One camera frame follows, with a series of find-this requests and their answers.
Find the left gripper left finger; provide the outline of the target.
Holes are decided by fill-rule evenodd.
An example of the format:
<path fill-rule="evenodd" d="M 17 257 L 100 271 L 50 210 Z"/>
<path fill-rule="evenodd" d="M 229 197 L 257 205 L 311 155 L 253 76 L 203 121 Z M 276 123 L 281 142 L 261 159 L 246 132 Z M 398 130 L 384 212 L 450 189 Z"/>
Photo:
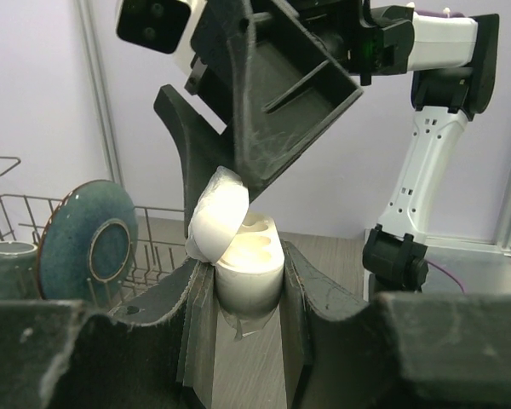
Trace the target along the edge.
<path fill-rule="evenodd" d="M 208 408 L 214 269 L 189 259 L 113 314 L 0 301 L 0 408 Z"/>

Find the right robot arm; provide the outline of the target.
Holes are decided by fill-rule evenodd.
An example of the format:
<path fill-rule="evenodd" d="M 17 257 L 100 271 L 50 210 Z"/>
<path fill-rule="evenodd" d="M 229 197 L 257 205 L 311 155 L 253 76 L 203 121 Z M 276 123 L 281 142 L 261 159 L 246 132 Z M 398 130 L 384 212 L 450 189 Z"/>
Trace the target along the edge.
<path fill-rule="evenodd" d="M 499 17 L 366 1 L 210 1 L 187 37 L 187 90 L 226 124 L 217 133 L 171 86 L 154 109 L 181 158 L 187 253 L 232 271 L 273 259 L 244 239 L 249 203 L 283 174 L 375 76 L 411 72 L 411 144 L 362 263 L 371 289 L 419 291 L 435 192 L 495 83 Z"/>

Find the white oval earbud case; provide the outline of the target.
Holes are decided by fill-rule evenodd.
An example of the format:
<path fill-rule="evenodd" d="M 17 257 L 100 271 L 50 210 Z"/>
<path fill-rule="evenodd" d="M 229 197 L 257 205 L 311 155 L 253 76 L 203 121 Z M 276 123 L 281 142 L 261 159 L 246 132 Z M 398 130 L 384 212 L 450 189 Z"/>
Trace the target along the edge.
<path fill-rule="evenodd" d="M 214 267 L 215 292 L 235 338 L 261 331 L 279 304 L 285 256 L 274 220 L 250 211 L 248 188 L 232 170 L 218 167 L 201 193 L 186 251 Z"/>

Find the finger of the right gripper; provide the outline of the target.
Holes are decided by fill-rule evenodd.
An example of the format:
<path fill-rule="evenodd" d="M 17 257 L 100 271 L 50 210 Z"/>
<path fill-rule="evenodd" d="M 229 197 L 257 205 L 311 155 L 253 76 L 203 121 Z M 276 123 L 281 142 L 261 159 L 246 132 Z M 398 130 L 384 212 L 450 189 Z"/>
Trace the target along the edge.
<path fill-rule="evenodd" d="M 171 85 L 158 91 L 153 109 L 170 133 L 181 161 L 184 234 L 217 167 L 234 165 L 233 125 L 217 132 Z"/>

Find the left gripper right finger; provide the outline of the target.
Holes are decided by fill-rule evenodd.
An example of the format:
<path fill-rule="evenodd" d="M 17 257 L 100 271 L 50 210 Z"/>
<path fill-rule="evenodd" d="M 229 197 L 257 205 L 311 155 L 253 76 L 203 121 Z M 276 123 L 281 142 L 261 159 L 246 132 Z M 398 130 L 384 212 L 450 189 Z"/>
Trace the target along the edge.
<path fill-rule="evenodd" d="M 365 302 L 283 243 L 290 408 L 511 408 L 511 295 Z"/>

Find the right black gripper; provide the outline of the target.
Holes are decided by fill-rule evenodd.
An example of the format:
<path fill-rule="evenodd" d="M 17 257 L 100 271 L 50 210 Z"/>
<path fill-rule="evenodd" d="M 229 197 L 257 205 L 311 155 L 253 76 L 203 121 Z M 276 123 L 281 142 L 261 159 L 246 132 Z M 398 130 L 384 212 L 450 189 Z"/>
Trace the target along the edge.
<path fill-rule="evenodd" d="M 208 1 L 189 43 L 190 94 L 233 95 L 235 170 L 260 196 L 392 71 L 392 29 L 367 1 Z"/>

